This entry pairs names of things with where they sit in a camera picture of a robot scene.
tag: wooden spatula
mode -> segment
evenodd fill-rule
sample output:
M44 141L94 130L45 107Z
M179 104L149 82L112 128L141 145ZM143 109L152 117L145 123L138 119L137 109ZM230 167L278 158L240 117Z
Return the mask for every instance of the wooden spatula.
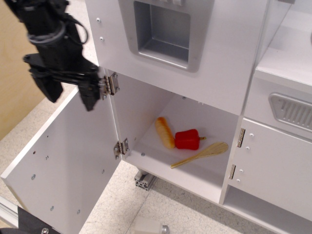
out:
M193 161L194 159L197 158L202 158L202 157L209 157L209 156L213 156L213 155L218 155L221 153L224 153L228 150L229 146L227 143L225 142L216 142L210 146L208 146L206 149L204 149L203 151L199 152L197 155L189 157L187 159L184 159L180 162L171 164L170 167L171 169L181 166L185 163L188 163L190 161Z

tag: oven vent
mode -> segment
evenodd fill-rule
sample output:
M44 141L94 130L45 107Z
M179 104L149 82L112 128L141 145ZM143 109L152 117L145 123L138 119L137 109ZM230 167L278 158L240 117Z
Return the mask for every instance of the oven vent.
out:
M276 120L312 132L312 103L281 94L271 94L269 101Z

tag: cabinet shelf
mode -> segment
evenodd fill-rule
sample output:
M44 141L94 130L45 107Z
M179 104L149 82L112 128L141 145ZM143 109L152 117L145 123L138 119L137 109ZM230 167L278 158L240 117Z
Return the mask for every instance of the cabinet shelf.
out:
M311 11L310 1L291 6L257 66L256 77L311 92Z
M281 234L311 233L312 222L232 186L224 208Z

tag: bread roll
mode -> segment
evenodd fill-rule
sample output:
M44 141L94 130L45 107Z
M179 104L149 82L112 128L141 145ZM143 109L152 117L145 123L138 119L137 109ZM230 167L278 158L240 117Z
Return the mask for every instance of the bread roll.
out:
M164 117L157 118L155 121L155 127L163 145L168 149L173 149L176 146L175 139L166 119Z

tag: screw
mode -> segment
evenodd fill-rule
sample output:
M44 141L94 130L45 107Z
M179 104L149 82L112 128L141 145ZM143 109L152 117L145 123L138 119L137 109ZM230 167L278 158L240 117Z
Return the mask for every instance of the screw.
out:
M44 228L41 230L41 234L48 234L49 233L49 229Z
M163 225L161 234L169 234L169 233L170 233L169 227L167 225Z

